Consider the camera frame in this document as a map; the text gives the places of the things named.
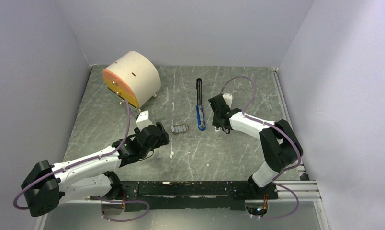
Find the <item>staple tray with staples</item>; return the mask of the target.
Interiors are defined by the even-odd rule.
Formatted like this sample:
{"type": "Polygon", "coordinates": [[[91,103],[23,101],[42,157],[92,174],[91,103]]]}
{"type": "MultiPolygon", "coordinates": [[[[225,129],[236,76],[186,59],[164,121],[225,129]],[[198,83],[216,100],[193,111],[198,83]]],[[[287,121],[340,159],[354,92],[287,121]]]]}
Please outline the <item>staple tray with staples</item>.
{"type": "Polygon", "coordinates": [[[179,124],[179,125],[172,125],[171,126],[171,132],[172,134],[182,134],[189,131],[189,127],[187,124],[179,124]]]}

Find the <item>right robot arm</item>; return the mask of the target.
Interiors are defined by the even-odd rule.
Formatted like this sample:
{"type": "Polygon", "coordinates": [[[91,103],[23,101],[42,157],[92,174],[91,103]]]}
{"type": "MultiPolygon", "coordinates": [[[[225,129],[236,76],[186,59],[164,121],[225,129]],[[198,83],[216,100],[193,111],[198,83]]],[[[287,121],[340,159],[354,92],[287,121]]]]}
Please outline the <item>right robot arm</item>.
{"type": "Polygon", "coordinates": [[[232,130],[239,131],[261,142],[264,163],[248,179],[249,195],[260,198],[265,194],[268,184],[284,170],[300,162],[303,149],[288,121],[281,119],[272,122],[244,114],[238,108],[231,109],[228,100],[231,100],[229,94],[209,99],[214,113],[212,125],[227,134],[232,130]]]}

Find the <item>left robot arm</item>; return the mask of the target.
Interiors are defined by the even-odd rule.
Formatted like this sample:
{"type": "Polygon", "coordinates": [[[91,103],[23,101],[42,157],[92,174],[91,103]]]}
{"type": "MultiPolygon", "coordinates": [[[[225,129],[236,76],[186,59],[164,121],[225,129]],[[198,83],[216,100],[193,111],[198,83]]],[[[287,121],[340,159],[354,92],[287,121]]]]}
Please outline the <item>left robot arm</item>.
{"type": "Polygon", "coordinates": [[[39,161],[21,184],[27,203],[24,209],[38,217],[71,200],[91,196],[116,199],[123,194],[123,186],[115,171],[168,143],[168,133],[156,122],[135,128],[133,134],[85,157],[54,164],[39,161]]]}

